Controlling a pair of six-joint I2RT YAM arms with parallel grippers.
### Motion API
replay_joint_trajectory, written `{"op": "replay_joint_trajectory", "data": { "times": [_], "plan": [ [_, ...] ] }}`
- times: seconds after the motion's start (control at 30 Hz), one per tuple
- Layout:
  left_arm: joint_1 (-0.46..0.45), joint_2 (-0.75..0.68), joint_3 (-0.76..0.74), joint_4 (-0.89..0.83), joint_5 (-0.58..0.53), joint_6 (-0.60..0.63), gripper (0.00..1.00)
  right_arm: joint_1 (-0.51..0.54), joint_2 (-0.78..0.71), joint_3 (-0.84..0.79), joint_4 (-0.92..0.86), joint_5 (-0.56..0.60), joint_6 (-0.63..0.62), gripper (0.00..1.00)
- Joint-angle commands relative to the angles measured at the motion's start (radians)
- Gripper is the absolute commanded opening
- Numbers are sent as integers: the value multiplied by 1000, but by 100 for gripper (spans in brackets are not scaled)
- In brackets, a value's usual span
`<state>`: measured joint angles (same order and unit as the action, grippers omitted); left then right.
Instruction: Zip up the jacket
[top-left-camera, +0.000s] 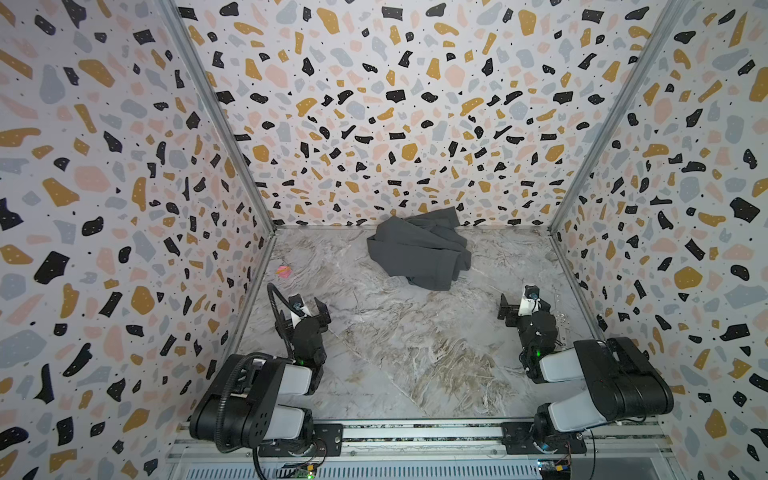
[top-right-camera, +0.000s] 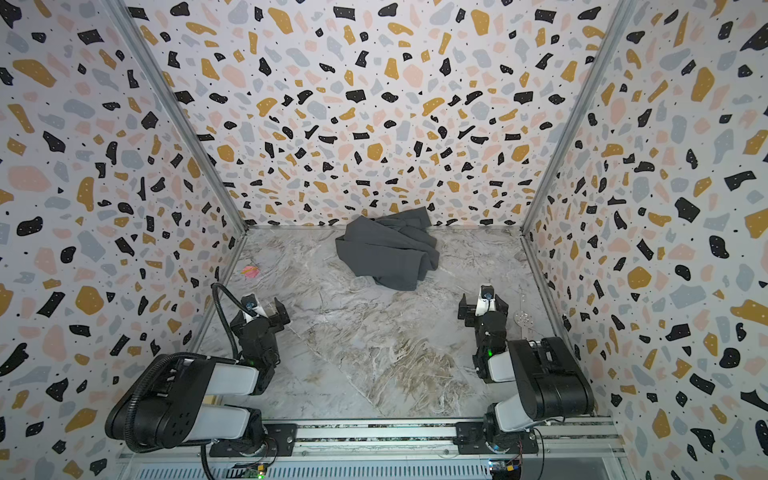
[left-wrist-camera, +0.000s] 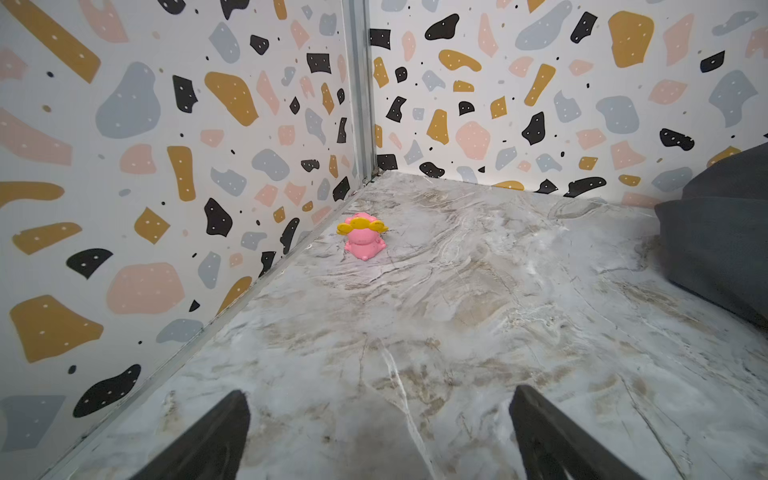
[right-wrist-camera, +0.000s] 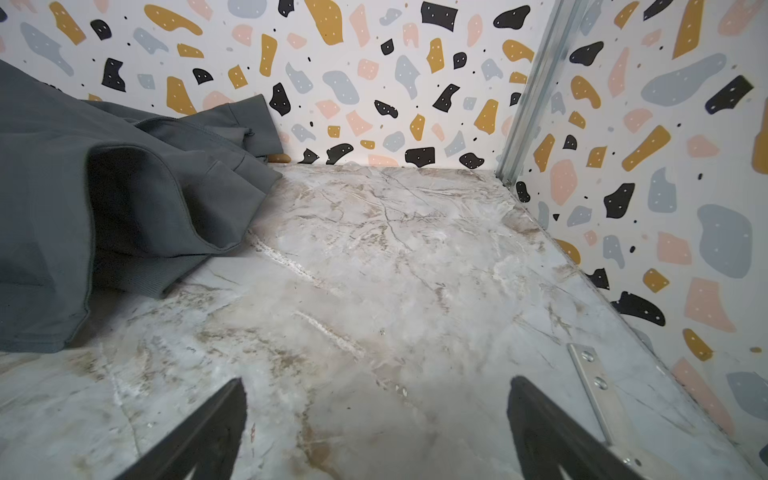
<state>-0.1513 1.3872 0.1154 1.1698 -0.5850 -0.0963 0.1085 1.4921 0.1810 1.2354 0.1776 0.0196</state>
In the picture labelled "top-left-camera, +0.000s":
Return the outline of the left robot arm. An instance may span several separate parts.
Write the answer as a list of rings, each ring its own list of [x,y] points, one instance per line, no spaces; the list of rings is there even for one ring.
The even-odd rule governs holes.
[[[299,295],[289,301],[302,314],[286,316],[280,311],[276,328],[292,356],[230,355],[190,417],[192,438],[209,441],[222,453],[264,448],[299,456],[315,448],[312,412],[281,401],[318,389],[327,360],[322,334],[331,316],[320,300],[315,301],[315,311]]]

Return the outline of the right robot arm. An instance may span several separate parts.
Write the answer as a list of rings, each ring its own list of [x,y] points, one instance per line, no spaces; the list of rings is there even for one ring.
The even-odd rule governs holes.
[[[578,340],[562,349],[550,305],[537,297],[524,297],[518,304],[502,297],[498,318],[517,330],[519,361],[529,380],[585,385],[565,400],[540,405],[530,421],[504,423],[502,444],[509,454],[584,453],[581,435],[591,428],[639,423],[673,410],[671,387],[632,340]]]

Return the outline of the dark grey jacket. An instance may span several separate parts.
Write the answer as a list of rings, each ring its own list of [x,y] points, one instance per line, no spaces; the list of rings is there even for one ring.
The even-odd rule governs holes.
[[[391,277],[403,277],[431,291],[448,291],[463,271],[471,269],[472,254],[467,240],[456,232],[458,226],[453,207],[391,217],[367,238],[368,253]]]

